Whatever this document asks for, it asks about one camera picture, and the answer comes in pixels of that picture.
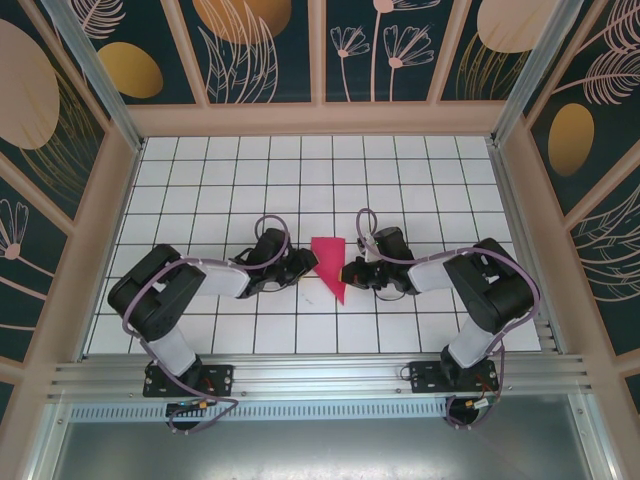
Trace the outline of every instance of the white arm segment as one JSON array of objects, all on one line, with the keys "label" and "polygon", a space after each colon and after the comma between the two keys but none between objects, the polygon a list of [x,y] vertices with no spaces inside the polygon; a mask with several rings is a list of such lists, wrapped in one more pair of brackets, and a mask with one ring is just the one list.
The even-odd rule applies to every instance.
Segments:
[{"label": "white arm segment", "polygon": [[409,269],[409,280],[420,292],[437,290],[439,288],[453,288],[449,274],[444,269],[444,262],[453,257],[445,257],[430,262],[418,263]]}]

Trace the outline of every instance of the white grid mat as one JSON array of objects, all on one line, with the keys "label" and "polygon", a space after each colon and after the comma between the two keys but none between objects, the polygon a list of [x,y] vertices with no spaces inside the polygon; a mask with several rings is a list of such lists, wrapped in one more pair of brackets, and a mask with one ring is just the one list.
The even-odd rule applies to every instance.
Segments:
[{"label": "white grid mat", "polygon": [[[153,245],[230,258],[255,245],[255,221],[274,213],[294,244],[346,238],[349,262],[358,253],[355,214],[363,206],[378,212],[379,229],[401,227],[416,258],[488,236],[515,255],[480,137],[150,138],[85,351],[142,352],[105,292]],[[312,272],[279,293],[196,297],[180,329],[205,354],[439,352],[465,319],[450,290],[384,302],[347,287],[340,305]],[[505,346],[539,350],[532,322]]]}]

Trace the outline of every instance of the pink paper triangle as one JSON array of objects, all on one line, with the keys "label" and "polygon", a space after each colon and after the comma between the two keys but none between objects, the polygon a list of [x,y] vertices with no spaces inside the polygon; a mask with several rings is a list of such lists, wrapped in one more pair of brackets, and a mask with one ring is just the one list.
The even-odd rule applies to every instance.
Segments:
[{"label": "pink paper triangle", "polygon": [[311,239],[311,251],[318,259],[318,265],[314,270],[342,305],[344,305],[347,284],[340,281],[340,271],[344,267],[346,249],[344,238],[313,237]]}]

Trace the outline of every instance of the white tile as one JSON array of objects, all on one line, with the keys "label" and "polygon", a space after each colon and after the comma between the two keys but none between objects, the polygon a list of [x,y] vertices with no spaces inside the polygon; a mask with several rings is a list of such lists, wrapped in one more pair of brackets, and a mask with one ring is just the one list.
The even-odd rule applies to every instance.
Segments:
[{"label": "white tile", "polygon": [[162,215],[155,243],[189,243],[193,215]]},{"label": "white tile", "polygon": [[118,245],[110,275],[122,277],[150,251],[150,245]]},{"label": "white tile", "polygon": [[194,213],[200,187],[169,187],[162,213]]},{"label": "white tile", "polygon": [[334,160],[333,182],[336,185],[364,185],[366,183],[364,160]]},{"label": "white tile", "polygon": [[420,313],[418,325],[423,352],[440,353],[458,335],[455,313]]},{"label": "white tile", "polygon": [[402,198],[400,196],[399,185],[370,185],[368,191],[369,208],[374,212],[402,211]]},{"label": "white tile", "polygon": [[441,212],[470,212],[466,185],[435,185],[438,210]]},{"label": "white tile", "polygon": [[[335,236],[346,239],[347,242],[355,242],[358,239],[356,233],[356,214],[355,213],[336,213],[336,233]],[[367,217],[361,218],[362,228],[368,230]]]},{"label": "white tile", "polygon": [[432,183],[428,160],[398,160],[400,183],[425,185]]},{"label": "white tile", "polygon": [[367,160],[367,183],[369,185],[389,185],[400,182],[398,164],[395,158],[386,160]]},{"label": "white tile", "polygon": [[329,160],[306,160],[302,164],[302,184],[333,183],[333,165]]},{"label": "white tile", "polygon": [[463,184],[460,160],[429,160],[433,183]]},{"label": "white tile", "polygon": [[456,137],[460,158],[489,158],[487,143],[483,137]]},{"label": "white tile", "polygon": [[378,353],[376,316],[338,315],[338,353]]},{"label": "white tile", "polygon": [[497,185],[469,185],[471,207],[475,212],[501,212],[504,210]]},{"label": "white tile", "polygon": [[217,295],[197,295],[191,299],[184,313],[196,313],[203,315],[215,315],[218,308],[218,296]]},{"label": "white tile", "polygon": [[300,137],[271,137],[269,158],[300,158]]},{"label": "white tile", "polygon": [[402,204],[405,212],[436,212],[436,197],[431,185],[403,185]]},{"label": "white tile", "polygon": [[297,295],[295,287],[261,293],[258,295],[258,313],[295,313]]},{"label": "white tile", "polygon": [[300,215],[300,243],[311,243],[312,237],[333,237],[333,214]]},{"label": "white tile", "polygon": [[440,288],[416,295],[416,308],[420,313],[456,311],[450,288]]},{"label": "white tile", "polygon": [[396,290],[396,287],[389,285],[387,288],[378,292],[376,298],[378,313],[402,312],[411,313],[416,311],[416,304],[413,296],[405,295]]},{"label": "white tile", "polygon": [[393,137],[383,135],[364,137],[364,154],[366,158],[396,158],[396,147]]},{"label": "white tile", "polygon": [[233,200],[231,201],[231,212],[263,213],[266,189],[267,187],[234,187]]},{"label": "white tile", "polygon": [[270,160],[269,179],[267,183],[269,185],[299,185],[300,162],[292,162],[291,160]]},{"label": "white tile", "polygon": [[136,187],[165,186],[169,182],[169,173],[173,162],[141,162]]},{"label": "white tile", "polygon": [[190,245],[189,256],[196,258],[215,258],[224,259],[225,245]]},{"label": "white tile", "polygon": [[504,348],[508,352],[539,352],[540,340],[532,321],[514,328],[504,336]]},{"label": "white tile", "polygon": [[364,158],[362,137],[355,135],[334,135],[333,158]]},{"label": "white tile", "polygon": [[254,226],[259,215],[255,214],[234,214],[229,217],[229,234],[226,243],[246,243],[256,242]]},{"label": "white tile", "polygon": [[236,166],[236,185],[266,185],[267,160],[244,160]]},{"label": "white tile", "polygon": [[220,313],[256,313],[258,297],[249,298],[220,297],[218,302],[218,314]]},{"label": "white tile", "polygon": [[476,242],[478,234],[470,213],[441,213],[442,235],[445,242]]},{"label": "white tile", "polygon": [[444,252],[442,243],[409,243],[413,258],[424,258]]},{"label": "white tile", "polygon": [[196,215],[191,243],[225,243],[229,215]]},{"label": "white tile", "polygon": [[300,190],[301,212],[332,212],[333,187],[304,186]]},{"label": "white tile", "polygon": [[364,185],[350,185],[350,186],[336,185],[335,187],[335,211],[336,212],[357,212],[358,210],[366,206],[367,206],[367,187],[365,187]]},{"label": "white tile", "polygon": [[99,305],[100,308],[98,309],[98,312],[101,315],[104,315],[104,314],[117,315],[116,311],[111,307],[111,305],[109,305],[109,300],[108,300],[109,292],[111,291],[111,289],[114,287],[116,283],[118,283],[117,278],[110,278],[105,282],[104,292]]},{"label": "white tile", "polygon": [[255,315],[218,315],[213,353],[253,353]]},{"label": "white tile", "polygon": [[416,314],[378,315],[381,353],[419,352]]},{"label": "white tile", "polygon": [[176,137],[151,137],[147,140],[144,160],[173,160],[176,151]]},{"label": "white tile", "polygon": [[127,215],[120,235],[120,243],[151,245],[156,236],[160,215]]},{"label": "white tile", "polygon": [[302,158],[332,158],[330,136],[302,137]]},{"label": "white tile", "polygon": [[269,158],[269,137],[241,137],[238,160]]},{"label": "white tile", "polygon": [[176,160],[199,160],[207,155],[209,137],[180,137],[176,150]]},{"label": "white tile", "polygon": [[424,137],[396,135],[395,139],[398,158],[427,158]]},{"label": "white tile", "polygon": [[336,297],[319,278],[302,278],[298,283],[299,313],[335,313]]},{"label": "white tile", "polygon": [[180,331],[184,339],[200,355],[211,353],[215,325],[215,315],[183,315],[180,318]]},{"label": "white tile", "polygon": [[198,199],[198,213],[229,213],[231,187],[202,187]]},{"label": "white tile", "polygon": [[204,163],[202,185],[233,185],[235,160],[215,160]]},{"label": "white tile", "polygon": [[464,179],[467,183],[496,183],[489,160],[462,160]]},{"label": "white tile", "polygon": [[437,213],[407,213],[404,217],[408,242],[442,242]]},{"label": "white tile", "polygon": [[160,213],[166,190],[166,187],[134,188],[127,213]]},{"label": "white tile", "polygon": [[89,354],[128,353],[131,337],[122,330],[118,315],[99,315],[93,330]]},{"label": "white tile", "polygon": [[207,160],[235,160],[238,156],[239,137],[211,137]]},{"label": "white tile", "polygon": [[204,160],[174,162],[169,185],[200,185]]},{"label": "white tile", "polygon": [[267,213],[297,212],[300,200],[299,186],[269,185],[267,187]]},{"label": "white tile", "polygon": [[336,316],[298,315],[297,353],[336,353]]},{"label": "white tile", "polygon": [[[347,258],[347,263],[355,258]],[[338,313],[375,313],[376,300],[373,290],[362,290],[347,285],[344,295],[344,305],[338,302]]]},{"label": "white tile", "polygon": [[481,239],[493,238],[498,242],[511,242],[511,232],[504,213],[474,213]]},{"label": "white tile", "polygon": [[256,324],[256,353],[294,353],[295,315],[262,315]]},{"label": "white tile", "polygon": [[458,158],[455,137],[425,137],[429,158]]}]

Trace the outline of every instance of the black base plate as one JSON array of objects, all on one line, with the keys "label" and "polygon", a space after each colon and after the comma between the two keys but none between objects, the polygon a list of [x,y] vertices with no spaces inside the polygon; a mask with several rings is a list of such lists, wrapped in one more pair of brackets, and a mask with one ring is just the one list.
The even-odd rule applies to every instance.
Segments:
[{"label": "black base plate", "polygon": [[491,360],[483,360],[465,370],[455,387],[449,384],[442,373],[439,361],[411,362],[407,368],[408,376],[411,377],[411,391],[413,393],[482,392],[482,383],[478,381],[476,375],[480,375],[493,390],[498,390],[496,366]]},{"label": "black base plate", "polygon": [[[142,396],[147,398],[158,397],[193,397],[169,380],[157,365],[148,365],[144,370],[145,380]],[[214,395],[216,397],[228,397],[233,386],[233,365],[203,365],[201,379],[195,389]]]}]

